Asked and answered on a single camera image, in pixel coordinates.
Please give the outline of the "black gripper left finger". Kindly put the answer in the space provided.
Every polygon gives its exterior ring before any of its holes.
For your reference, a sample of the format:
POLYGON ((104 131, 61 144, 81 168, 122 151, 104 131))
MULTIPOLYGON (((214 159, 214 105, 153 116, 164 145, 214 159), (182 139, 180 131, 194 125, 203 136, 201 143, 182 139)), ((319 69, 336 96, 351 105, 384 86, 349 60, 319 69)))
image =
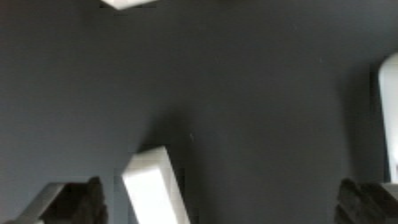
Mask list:
POLYGON ((50 183, 15 224, 107 224, 100 177, 95 176, 88 182, 50 183))

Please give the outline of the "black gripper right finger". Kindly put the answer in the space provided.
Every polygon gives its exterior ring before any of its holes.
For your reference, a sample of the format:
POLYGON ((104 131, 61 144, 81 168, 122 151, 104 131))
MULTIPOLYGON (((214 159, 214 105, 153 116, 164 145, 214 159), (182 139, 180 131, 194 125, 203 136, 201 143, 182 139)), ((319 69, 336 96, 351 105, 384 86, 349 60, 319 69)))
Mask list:
POLYGON ((344 179, 335 224, 398 224, 398 184, 344 179))

